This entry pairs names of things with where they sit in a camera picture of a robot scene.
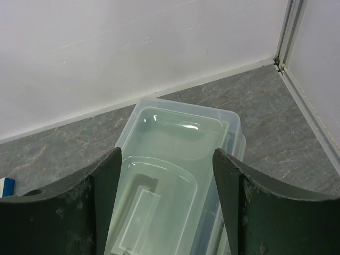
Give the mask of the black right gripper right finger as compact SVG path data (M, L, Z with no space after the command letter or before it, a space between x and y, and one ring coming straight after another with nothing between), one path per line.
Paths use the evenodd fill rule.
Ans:
M213 171L231 254L339 254L339 197L279 181L220 148Z

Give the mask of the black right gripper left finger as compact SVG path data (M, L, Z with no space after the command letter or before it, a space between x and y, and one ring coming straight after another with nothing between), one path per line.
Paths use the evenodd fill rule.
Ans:
M1 198L1 254L103 254L121 165L114 148L49 185Z

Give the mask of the translucent green tool box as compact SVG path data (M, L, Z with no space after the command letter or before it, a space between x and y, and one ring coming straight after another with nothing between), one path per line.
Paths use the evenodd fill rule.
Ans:
M222 148L243 159L235 112L146 98L116 146L122 167L106 254L229 254L213 174Z

